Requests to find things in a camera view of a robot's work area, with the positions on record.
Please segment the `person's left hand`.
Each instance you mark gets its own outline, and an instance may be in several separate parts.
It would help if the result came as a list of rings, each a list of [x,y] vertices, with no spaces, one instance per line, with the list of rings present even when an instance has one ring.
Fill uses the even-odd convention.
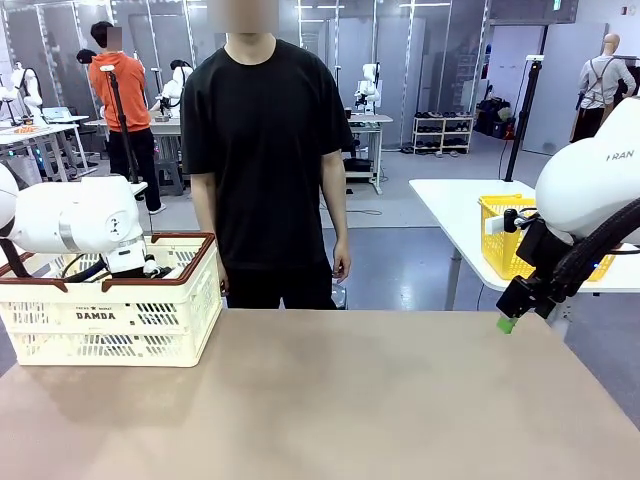
[[[352,263],[349,242],[346,238],[336,241],[333,249],[333,260],[333,279],[337,283],[342,283],[348,278]]]

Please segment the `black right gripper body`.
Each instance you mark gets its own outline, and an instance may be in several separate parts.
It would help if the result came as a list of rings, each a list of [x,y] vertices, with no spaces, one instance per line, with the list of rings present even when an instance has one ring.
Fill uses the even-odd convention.
[[[533,278],[535,281],[552,281],[555,278],[557,265],[573,248],[547,227],[541,218],[526,221],[522,230],[524,237],[516,251],[518,258],[534,268],[528,276],[516,275],[515,280]]]

